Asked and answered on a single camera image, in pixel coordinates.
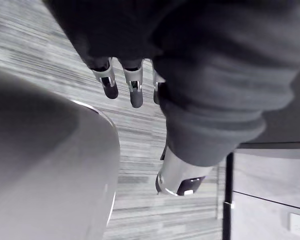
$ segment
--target robotic hand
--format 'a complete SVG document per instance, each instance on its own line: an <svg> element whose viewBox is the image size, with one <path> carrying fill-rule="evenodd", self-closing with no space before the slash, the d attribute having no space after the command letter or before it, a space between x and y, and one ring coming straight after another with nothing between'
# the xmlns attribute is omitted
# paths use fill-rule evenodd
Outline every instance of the robotic hand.
<svg viewBox="0 0 300 240"><path fill-rule="evenodd" d="M122 64L126 83L129 87L131 104L134 108L139 108L143 104L142 61L119 61ZM106 71L97 72L93 70L93 73L102 83L105 95L110 99L114 99L118 96L118 89L111 58L109 58L108 63L108 69ZM108 82L112 84L105 85L103 83L105 78L108 78ZM165 80L153 69L153 101L156 104L159 104L158 90L164 83ZM112 92L116 92L114 97L109 94ZM178 158L167 145L163 150L161 160L163 160L163 165L156 177L155 187L158 193L168 195L184 196L194 194L212 169L212 167L200 167L186 163Z"/></svg>

